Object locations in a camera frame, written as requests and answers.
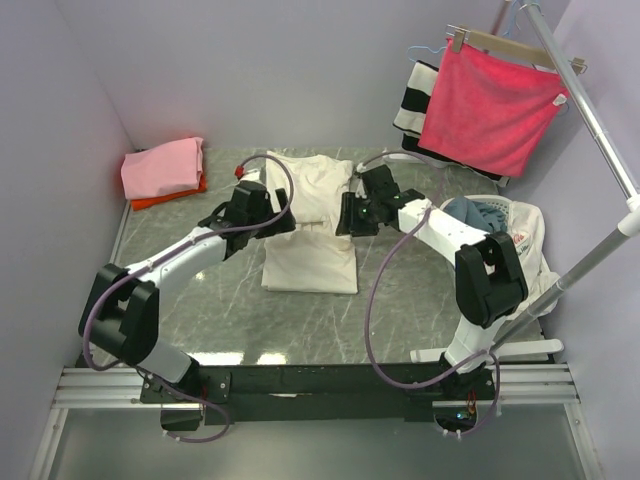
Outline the cream white t-shirt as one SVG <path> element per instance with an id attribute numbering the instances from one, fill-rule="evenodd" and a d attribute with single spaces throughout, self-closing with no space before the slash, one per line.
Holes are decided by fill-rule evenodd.
<path id="1" fill-rule="evenodd" d="M 357 294 L 355 245 L 350 236 L 336 234 L 353 162 L 326 155 L 272 155 L 278 161 L 266 162 L 266 186 L 270 193 L 283 188 L 293 198 L 295 229 L 264 241 L 262 287 L 268 291 Z"/>

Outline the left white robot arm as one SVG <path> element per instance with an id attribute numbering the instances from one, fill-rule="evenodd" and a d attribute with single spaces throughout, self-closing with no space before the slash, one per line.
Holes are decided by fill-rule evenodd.
<path id="1" fill-rule="evenodd" d="M 257 181 L 240 181 L 231 198 L 199 221 L 184 238 L 125 268 L 113 263 L 96 274 L 79 324 L 83 356 L 96 371 L 123 363 L 164 380 L 176 401 L 200 388 L 198 363 L 159 339 L 162 294 L 228 260 L 250 240 L 295 229 L 293 191 L 270 194 Z"/>

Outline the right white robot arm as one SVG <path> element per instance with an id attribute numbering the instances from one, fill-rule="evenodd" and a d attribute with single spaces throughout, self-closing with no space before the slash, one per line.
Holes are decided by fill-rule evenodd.
<path id="1" fill-rule="evenodd" d="M 375 236 L 382 225 L 403 237 L 387 253 L 372 282 L 365 307 L 364 340 L 369 362 L 387 383 L 417 389 L 439 382 L 440 390 L 460 399 L 474 386 L 473 372 L 490 358 L 494 338 L 504 323 L 528 297 L 528 285 L 512 237 L 502 231 L 488 233 L 455 219 L 424 194 L 402 191 L 390 168 L 356 167 L 362 192 L 342 195 L 338 236 Z M 441 354 L 441 373 L 419 384 L 395 381 L 382 372 L 371 345 L 371 316 L 377 290 L 393 257 L 409 240 L 416 239 L 444 258 L 454 269 L 456 303 L 461 319 L 454 338 Z"/>

